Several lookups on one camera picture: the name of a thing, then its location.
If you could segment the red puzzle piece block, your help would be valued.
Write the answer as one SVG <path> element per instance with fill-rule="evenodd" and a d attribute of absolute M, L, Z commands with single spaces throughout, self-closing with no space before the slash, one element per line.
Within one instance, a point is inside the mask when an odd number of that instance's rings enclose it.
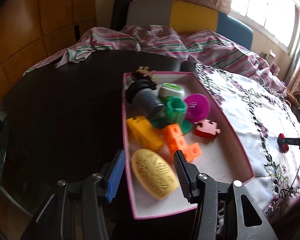
<path fill-rule="evenodd" d="M 277 138 L 277 143 L 279 145 L 280 151 L 282 153 L 287 153 L 289 151 L 289 146 L 287 144 L 283 143 L 283 140 L 285 139 L 285 136 L 283 133 L 280 133 Z"/>

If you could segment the black grey cylindrical container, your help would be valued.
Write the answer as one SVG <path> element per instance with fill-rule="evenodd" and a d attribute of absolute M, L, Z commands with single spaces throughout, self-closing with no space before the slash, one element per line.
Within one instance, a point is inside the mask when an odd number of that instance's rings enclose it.
<path fill-rule="evenodd" d="M 132 82 L 125 91 L 126 100 L 142 110 L 149 121 L 165 116 L 165 105 L 155 95 L 157 85 L 147 79 Z"/>

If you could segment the white container green lid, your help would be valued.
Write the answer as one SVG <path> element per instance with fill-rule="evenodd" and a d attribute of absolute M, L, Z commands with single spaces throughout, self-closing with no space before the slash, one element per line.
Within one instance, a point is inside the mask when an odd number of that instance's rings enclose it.
<path fill-rule="evenodd" d="M 173 83 L 163 83 L 159 89 L 159 96 L 161 98 L 166 97 L 178 97 L 181 100 L 185 99 L 185 90 L 183 87 L 173 84 Z"/>

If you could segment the white embroidered floral tablecloth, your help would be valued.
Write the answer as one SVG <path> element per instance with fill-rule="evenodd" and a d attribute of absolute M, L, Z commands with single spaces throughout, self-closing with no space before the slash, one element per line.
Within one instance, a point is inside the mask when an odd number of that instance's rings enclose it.
<path fill-rule="evenodd" d="M 292 239 L 300 227 L 300 148 L 282 153 L 277 137 L 300 137 L 295 114 L 253 79 L 201 64 L 195 65 L 195 73 L 246 151 L 254 173 L 247 189 L 278 238 Z"/>

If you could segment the yellow oval soap bar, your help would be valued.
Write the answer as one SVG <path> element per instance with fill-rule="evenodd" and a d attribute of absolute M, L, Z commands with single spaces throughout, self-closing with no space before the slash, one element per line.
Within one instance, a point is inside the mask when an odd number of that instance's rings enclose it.
<path fill-rule="evenodd" d="M 157 153 L 148 149 L 135 151 L 130 159 L 134 176 L 154 198 L 162 200 L 179 187 L 175 172 Z"/>

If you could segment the red white puzzle piece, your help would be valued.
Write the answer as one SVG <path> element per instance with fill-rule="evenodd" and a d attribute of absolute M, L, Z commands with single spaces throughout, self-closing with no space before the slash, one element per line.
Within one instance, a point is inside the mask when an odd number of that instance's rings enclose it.
<path fill-rule="evenodd" d="M 196 136 L 208 139 L 215 139 L 220 133 L 221 130 L 217 127 L 217 123 L 207 119 L 199 120 L 194 129 Z"/>

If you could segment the orange cube blocks toy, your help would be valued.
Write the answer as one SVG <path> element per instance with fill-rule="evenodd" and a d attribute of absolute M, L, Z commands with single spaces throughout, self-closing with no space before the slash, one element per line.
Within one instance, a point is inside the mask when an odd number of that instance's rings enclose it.
<path fill-rule="evenodd" d="M 172 157 L 178 150 L 183 152 L 188 162 L 202 155 L 202 150 L 197 142 L 191 145 L 187 144 L 179 124 L 168 125 L 161 130 L 161 133 Z"/>

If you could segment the yellow rectangular block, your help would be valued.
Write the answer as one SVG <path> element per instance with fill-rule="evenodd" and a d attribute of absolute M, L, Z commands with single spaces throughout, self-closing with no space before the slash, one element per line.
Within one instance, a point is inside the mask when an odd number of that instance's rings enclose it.
<path fill-rule="evenodd" d="M 136 116 L 126 120 L 134 139 L 146 149 L 154 152 L 162 150 L 164 141 L 145 116 Z"/>

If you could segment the magenta round disc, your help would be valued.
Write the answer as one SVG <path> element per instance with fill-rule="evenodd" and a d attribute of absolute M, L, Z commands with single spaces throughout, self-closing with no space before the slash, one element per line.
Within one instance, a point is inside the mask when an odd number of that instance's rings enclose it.
<path fill-rule="evenodd" d="M 189 122 L 203 120 L 210 113 L 211 103 L 208 98 L 202 94 L 191 94 L 184 102 L 187 104 L 185 119 Z"/>

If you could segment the green plastic cup toy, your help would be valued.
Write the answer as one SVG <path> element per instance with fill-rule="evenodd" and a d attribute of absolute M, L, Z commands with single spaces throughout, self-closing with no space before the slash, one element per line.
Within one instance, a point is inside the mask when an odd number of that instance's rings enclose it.
<path fill-rule="evenodd" d="M 163 129 L 168 125 L 178 124 L 184 134 L 187 134 L 193 128 L 193 125 L 185 119 L 187 113 L 187 104 L 177 96 L 159 97 L 165 105 L 164 117 L 151 121 L 156 129 Z"/>

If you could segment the pink striped bedsheet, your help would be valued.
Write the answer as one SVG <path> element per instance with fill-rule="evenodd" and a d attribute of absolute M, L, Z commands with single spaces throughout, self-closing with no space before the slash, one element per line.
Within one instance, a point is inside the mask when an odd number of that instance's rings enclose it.
<path fill-rule="evenodd" d="M 93 27 L 78 43 L 38 62 L 26 73 L 56 59 L 60 59 L 56 67 L 68 62 L 78 63 L 98 50 L 131 50 L 169 56 L 181 62 L 198 63 L 245 76 L 271 94 L 286 95 L 286 86 L 271 73 L 267 61 L 256 53 L 211 30 L 181 35 L 164 25 L 152 25 L 148 29 L 127 25 L 121 31 Z"/>

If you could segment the black hair clip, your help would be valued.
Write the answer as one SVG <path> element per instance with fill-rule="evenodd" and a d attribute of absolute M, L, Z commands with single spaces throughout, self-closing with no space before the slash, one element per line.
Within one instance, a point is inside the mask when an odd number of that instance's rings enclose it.
<path fill-rule="evenodd" d="M 153 78 L 154 71 L 149 72 L 149 67 L 140 66 L 137 71 L 132 73 L 133 81 L 146 80 L 152 90 L 156 90 L 157 82 Z"/>

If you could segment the black rolled mat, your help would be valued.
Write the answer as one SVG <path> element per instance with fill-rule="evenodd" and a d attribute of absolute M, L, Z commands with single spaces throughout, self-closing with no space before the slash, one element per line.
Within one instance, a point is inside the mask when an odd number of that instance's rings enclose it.
<path fill-rule="evenodd" d="M 121 31 L 127 22 L 129 5 L 133 0 L 114 0 L 110 28 Z"/>

